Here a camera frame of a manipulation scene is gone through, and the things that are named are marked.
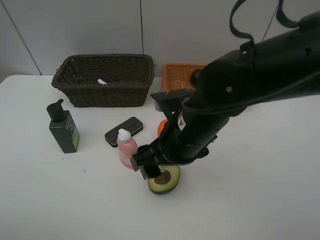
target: bottle label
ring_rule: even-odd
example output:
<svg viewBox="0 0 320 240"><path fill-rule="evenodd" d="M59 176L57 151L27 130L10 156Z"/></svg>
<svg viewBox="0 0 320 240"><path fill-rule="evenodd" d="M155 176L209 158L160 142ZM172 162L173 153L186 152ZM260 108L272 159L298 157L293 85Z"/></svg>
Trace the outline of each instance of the bottle label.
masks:
<svg viewBox="0 0 320 240"><path fill-rule="evenodd" d="M80 135L79 135L78 129L75 125L75 122L70 114L67 119L67 123L65 125L65 128L69 131L69 133L71 135L71 140L72 140L73 146L75 147L75 149L77 149L78 144L79 144Z"/></svg>
<svg viewBox="0 0 320 240"><path fill-rule="evenodd" d="M130 158L127 157L120 149L119 149L120 160L123 163L131 165Z"/></svg>
<svg viewBox="0 0 320 240"><path fill-rule="evenodd" d="M74 145L75 148L78 147L79 144L79 132L78 129L76 128L76 126L73 127L73 133L72 133L72 143Z"/></svg>

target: avocado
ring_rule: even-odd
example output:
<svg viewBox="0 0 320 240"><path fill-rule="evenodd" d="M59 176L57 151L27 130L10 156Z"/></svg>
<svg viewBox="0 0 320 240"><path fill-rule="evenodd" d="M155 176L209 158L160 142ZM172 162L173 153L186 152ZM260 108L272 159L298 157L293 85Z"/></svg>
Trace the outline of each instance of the avocado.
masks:
<svg viewBox="0 0 320 240"><path fill-rule="evenodd" d="M148 179L148 186L154 194L166 194L178 185L180 180L179 166L160 166L161 175Z"/></svg>

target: black pump dispenser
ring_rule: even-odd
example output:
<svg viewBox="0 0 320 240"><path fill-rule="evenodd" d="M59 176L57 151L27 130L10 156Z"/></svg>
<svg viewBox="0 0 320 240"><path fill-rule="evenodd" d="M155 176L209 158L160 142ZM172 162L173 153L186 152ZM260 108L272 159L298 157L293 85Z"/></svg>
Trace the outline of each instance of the black pump dispenser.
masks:
<svg viewBox="0 0 320 240"><path fill-rule="evenodd" d="M57 102L50 104L46 108L51 120L55 123L65 120L64 109L61 106L63 101L63 99L59 99Z"/></svg>

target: brown wicker basket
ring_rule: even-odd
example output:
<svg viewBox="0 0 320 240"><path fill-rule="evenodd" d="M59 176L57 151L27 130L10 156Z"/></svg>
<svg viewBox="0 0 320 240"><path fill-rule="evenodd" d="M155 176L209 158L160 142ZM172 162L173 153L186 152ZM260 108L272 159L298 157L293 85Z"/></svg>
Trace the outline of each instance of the brown wicker basket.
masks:
<svg viewBox="0 0 320 240"><path fill-rule="evenodd" d="M168 63L162 68L162 91L192 89L190 77L194 70L203 69L206 64Z"/></svg>
<svg viewBox="0 0 320 240"><path fill-rule="evenodd" d="M73 55L57 70L52 86L75 107L138 107L153 79L154 62L148 55Z"/></svg>

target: black strap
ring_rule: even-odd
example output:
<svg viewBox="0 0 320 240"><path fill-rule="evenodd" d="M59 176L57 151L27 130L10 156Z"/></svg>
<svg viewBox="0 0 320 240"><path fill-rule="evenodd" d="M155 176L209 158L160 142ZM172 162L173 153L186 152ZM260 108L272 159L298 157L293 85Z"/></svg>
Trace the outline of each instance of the black strap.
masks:
<svg viewBox="0 0 320 240"><path fill-rule="evenodd" d="M278 7L278 10L276 11L276 19L278 19L280 24L282 24L287 28L290 28L290 29L297 28L298 22L291 21L290 19L287 18L287 16L283 11L283 5L284 5L284 0L279 0L279 7Z"/></svg>
<svg viewBox="0 0 320 240"><path fill-rule="evenodd" d="M241 4L243 4L246 0L238 0L235 5L233 6L233 9L231 11L231 15L230 15L230 21L229 21L229 26L230 26L230 30L232 32L233 35L235 35L238 38L242 38L242 39L250 39L250 44L254 44L254 37L249 34L249 33L245 33L245 32L241 32L239 30L237 30L234 26L234 23L232 21L232 18L235 14L235 12L237 11L237 9L241 6ZM279 21L280 24L282 24L283 26L293 29L293 28L297 28L299 25L299 23L297 21L292 21L290 19L287 18L287 16L285 15L284 11L283 11L283 5L284 5L284 0L279 0L279 7L276 11L276 19Z"/></svg>
<svg viewBox="0 0 320 240"><path fill-rule="evenodd" d="M232 17L234 16L235 12L241 6L241 4L243 4L245 1L246 0L238 0L236 2L236 4L233 6L232 11L231 11L231 15L230 15L229 26L230 26L230 30L233 35L235 35L236 37L241 38L241 39L250 39L250 42L254 43L254 37L251 34L237 30L234 26L234 23L232 22Z"/></svg>

